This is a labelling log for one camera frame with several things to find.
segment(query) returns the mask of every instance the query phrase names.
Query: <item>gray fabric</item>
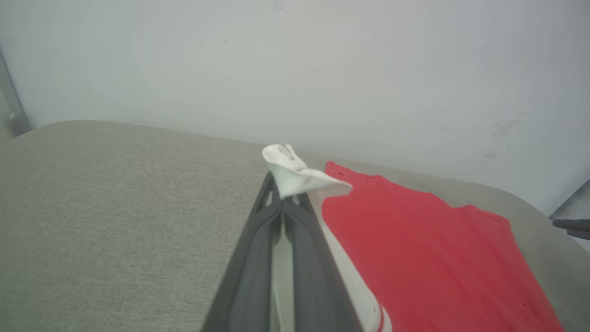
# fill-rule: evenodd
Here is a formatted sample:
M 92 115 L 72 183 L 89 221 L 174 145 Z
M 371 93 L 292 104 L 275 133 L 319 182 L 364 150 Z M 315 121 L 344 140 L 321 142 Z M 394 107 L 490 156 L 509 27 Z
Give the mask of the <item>gray fabric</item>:
M 261 149 L 98 121 L 2 145 L 0 331 L 198 330 L 267 172 Z M 590 255 L 521 199 L 298 153 L 311 167 L 335 160 L 508 218 L 564 327 L 587 331 Z

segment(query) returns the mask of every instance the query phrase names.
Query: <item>red cloth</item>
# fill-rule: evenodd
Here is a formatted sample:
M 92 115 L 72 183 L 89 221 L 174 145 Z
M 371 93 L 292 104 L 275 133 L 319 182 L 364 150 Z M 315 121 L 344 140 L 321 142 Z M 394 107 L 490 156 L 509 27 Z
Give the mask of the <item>red cloth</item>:
M 400 332 L 563 331 L 508 220 L 328 162 L 322 215 Z

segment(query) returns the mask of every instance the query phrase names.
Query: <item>wall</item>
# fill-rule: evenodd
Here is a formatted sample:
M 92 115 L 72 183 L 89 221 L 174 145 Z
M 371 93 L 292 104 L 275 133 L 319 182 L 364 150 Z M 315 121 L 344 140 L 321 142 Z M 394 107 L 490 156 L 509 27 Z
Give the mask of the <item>wall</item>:
M 102 119 L 492 185 L 590 177 L 586 0 L 0 0 L 33 126 Z

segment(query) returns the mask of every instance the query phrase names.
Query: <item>red fabric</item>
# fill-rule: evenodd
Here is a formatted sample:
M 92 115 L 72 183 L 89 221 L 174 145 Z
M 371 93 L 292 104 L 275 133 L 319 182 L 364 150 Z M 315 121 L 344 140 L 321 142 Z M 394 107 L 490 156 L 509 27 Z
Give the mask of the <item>red fabric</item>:
M 322 215 L 401 332 L 563 331 L 509 222 L 328 162 Z

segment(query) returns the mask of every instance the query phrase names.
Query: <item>white fabric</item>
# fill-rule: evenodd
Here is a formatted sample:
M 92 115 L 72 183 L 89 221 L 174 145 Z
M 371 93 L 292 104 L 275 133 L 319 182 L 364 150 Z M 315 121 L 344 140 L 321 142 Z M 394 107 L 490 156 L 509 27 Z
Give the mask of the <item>white fabric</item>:
M 352 186 L 322 171 L 307 168 L 289 144 L 269 145 L 263 149 L 263 157 L 273 173 L 281 199 L 301 193 L 308 194 L 363 331 L 377 332 L 381 323 L 381 306 L 322 218 L 323 200 L 330 196 L 347 195 Z M 273 256 L 273 292 L 279 307 L 279 320 L 282 328 L 291 331 L 293 310 L 289 306 L 293 305 L 293 284 L 290 278 L 293 271 L 292 268 L 286 268 L 287 265 L 292 266 L 292 256 Z M 384 309 L 383 314 L 384 325 L 381 331 L 391 331 L 391 321 Z

